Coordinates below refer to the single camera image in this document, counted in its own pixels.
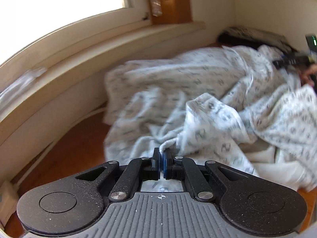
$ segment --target person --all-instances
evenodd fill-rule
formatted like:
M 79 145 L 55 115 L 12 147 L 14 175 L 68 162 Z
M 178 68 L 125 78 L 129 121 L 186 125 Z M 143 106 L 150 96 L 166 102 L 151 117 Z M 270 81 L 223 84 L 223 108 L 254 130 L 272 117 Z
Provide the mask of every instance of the person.
M 312 64 L 305 71 L 298 71 L 299 77 L 301 79 L 302 85 L 308 84 L 312 87 L 315 86 L 314 82 L 310 79 L 311 74 L 317 73 L 317 64 Z

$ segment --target sunlight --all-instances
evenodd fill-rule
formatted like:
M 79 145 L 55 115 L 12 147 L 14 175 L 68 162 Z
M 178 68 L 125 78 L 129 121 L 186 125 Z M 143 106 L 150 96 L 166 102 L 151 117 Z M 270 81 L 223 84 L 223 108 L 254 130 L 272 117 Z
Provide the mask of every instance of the sunlight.
M 0 64 L 47 33 L 125 6 L 124 0 L 0 0 Z

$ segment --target cable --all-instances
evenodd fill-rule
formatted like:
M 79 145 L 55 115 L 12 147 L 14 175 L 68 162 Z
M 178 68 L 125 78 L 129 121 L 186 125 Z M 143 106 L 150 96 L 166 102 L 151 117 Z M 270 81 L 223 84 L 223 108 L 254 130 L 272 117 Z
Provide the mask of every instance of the cable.
M 96 109 L 91 111 L 90 113 L 88 113 L 87 115 L 79 118 L 77 121 L 75 121 L 69 128 L 67 128 L 66 131 L 64 131 L 56 140 L 54 140 L 51 144 L 49 144 L 49 146 L 44 150 L 44 152 L 40 155 L 40 157 L 34 162 L 34 164 L 25 172 L 25 174 L 17 181 L 17 183 L 14 185 L 14 188 L 16 190 L 18 190 L 19 186 L 21 185 L 21 183 L 25 180 L 25 178 L 34 170 L 34 168 L 36 166 L 39 165 L 39 163 L 46 157 L 46 155 L 52 150 L 52 148 L 58 143 L 58 141 L 70 130 L 72 129 L 74 126 L 76 126 L 78 123 L 80 123 L 81 121 L 90 118 L 91 116 L 98 114 L 98 113 L 102 113 L 105 111 L 105 107 L 100 108 L 100 109 Z

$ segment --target window frame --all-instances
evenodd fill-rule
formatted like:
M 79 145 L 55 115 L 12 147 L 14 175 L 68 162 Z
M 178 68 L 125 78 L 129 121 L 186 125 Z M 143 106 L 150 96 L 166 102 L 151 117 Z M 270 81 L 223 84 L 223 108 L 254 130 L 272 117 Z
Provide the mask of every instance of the window frame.
M 51 67 L 51 64 L 47 64 L 47 59 L 56 54 L 59 56 L 58 59 L 53 60 L 55 63 L 105 39 L 151 25 L 150 20 L 146 17 L 150 11 L 148 1 L 127 1 L 129 3 L 127 8 L 101 13 L 70 23 L 16 52 L 0 64 L 0 92 L 29 69 L 39 66 Z

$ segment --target wooden window trim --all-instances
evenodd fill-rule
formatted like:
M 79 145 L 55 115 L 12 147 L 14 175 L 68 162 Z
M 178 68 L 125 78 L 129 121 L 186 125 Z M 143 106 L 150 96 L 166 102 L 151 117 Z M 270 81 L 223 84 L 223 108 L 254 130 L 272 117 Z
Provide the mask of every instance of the wooden window trim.
M 161 16 L 153 16 L 151 11 L 151 21 L 156 24 L 180 24 L 192 21 L 190 0 L 160 0 Z

